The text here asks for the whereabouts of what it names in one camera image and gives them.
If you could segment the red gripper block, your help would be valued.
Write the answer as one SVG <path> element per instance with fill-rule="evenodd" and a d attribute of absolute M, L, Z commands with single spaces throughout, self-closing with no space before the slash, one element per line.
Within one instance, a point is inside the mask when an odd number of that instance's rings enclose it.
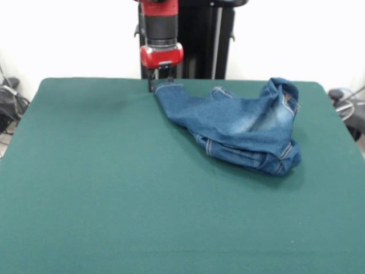
<path fill-rule="evenodd" d="M 155 92 L 155 69 L 165 66 L 171 66 L 168 69 L 167 82 L 174 81 L 175 68 L 183 61 L 184 50 L 181 43 L 175 44 L 173 47 L 157 48 L 148 45 L 141 46 L 140 59 L 141 64 L 147 68 L 148 91 Z"/>

